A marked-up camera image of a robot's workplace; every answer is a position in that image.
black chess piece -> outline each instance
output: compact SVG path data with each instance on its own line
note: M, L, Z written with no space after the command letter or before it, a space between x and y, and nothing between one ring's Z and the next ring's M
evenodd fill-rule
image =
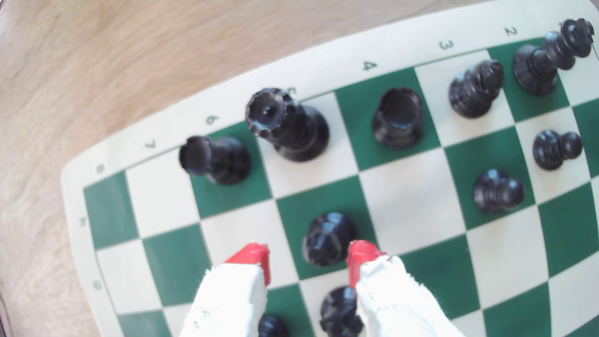
M485 60L458 75L449 86L449 102L466 118L481 117L489 111L503 86L503 66Z
M258 322L258 337L289 337L289 329L278 317L263 315Z
M329 127L321 113L277 88L254 94L246 107L246 122L254 135L292 161L316 158L329 142Z
M329 337L357 337L364 324L356 307L356 291L352 287L331 291L320 306L320 327Z
M242 181L251 167L247 148L232 137L211 140L193 136L179 149L179 163L192 176L207 175L221 185Z
M582 141L572 132L560 136L553 130L544 130L534 139L534 161L545 170L556 170L564 160L574 159L580 153Z
M518 207L524 201L522 182L507 173L491 169L474 183L474 202L485 213L498 213Z
M347 258L349 243L358 238L358 230L347 216L328 212L317 216L304 236L304 259L315 266L336 264Z
M594 34L593 26L585 19L564 21L560 32L545 35L542 47L526 44L518 49L512 60L516 80L530 94L551 93L558 80L557 68L569 70L575 56L589 56Z
M401 150L422 137L422 100L412 89L387 90L373 115L372 132L377 142Z

piece base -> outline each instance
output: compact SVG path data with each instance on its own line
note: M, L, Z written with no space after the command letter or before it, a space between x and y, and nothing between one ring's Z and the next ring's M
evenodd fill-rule
M451 82L451 85L449 86L449 102L451 103L453 110L456 111L460 116L470 119L481 117L485 113L489 112L492 102L490 102L488 105L476 108L467 107L464 104L460 96L463 83L464 75L460 74Z
M492 168L476 179L474 183L474 202L484 213L499 213L504 211L504 208L497 202L487 200L486 191L490 186L495 185L497 180L507 178L507 173Z
M278 317L263 315L258 322L258 337L289 337L289 329Z
M522 89L531 95L545 96L549 95L555 89L558 73L556 67L555 71L545 77L541 77L541 75L532 69L529 64L530 55L539 48L541 47L533 46L532 44L525 44L520 47L512 59L512 69L516 81L518 81Z
M291 161L303 162L318 157L329 143L329 126L326 119L316 109L304 106L308 117L307 135L301 144L275 146L277 152Z
M534 161L537 162L537 165L539 165L541 169L547 171L556 170L564 163L564 160L556 160L554 158L551 158L551 156L548 153L546 153L546 149L549 149L551 144L553 142L557 142L558 139L559 134L552 130L542 131L534 139Z
M403 150L422 138L422 100L407 87L387 90L375 110L371 130L377 142Z
M326 267L347 258L349 244L358 238L353 221L337 212L317 216L304 236L302 255L313 266Z

chess board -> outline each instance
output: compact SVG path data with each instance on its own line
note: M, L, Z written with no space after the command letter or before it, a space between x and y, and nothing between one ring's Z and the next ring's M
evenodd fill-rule
M301 242L312 219L349 216L359 237L399 255L467 337L599 336L599 56L559 71L534 97L512 74L519 46L542 44L565 19L599 28L586 0L487 2L382 26L260 67L110 136L62 172L71 246L103 336L177 336L205 270L250 241L271 249L267 313L292 337L324 337L320 303L348 283L345 263L315 267ZM500 61L503 90L478 119L452 111L452 79ZM423 101L419 143L378 144L371 117L385 90ZM286 89L330 128L327 150L293 163L244 121L262 88ZM536 134L580 134L584 150L555 171L534 162ZM189 176L179 147L193 135L231 136L252 156L242 182ZM525 187L497 214L473 184L500 169Z

white cloth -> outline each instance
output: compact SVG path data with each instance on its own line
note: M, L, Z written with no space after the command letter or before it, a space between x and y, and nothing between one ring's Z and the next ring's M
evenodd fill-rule
M363 263L356 292L368 337L464 337L396 256Z
M356 292L368 337L464 337L398 257L362 264ZM179 337L257 337L266 302L259 266L221 264L204 277Z
M223 263L202 280L179 337L258 337L266 295L262 268Z

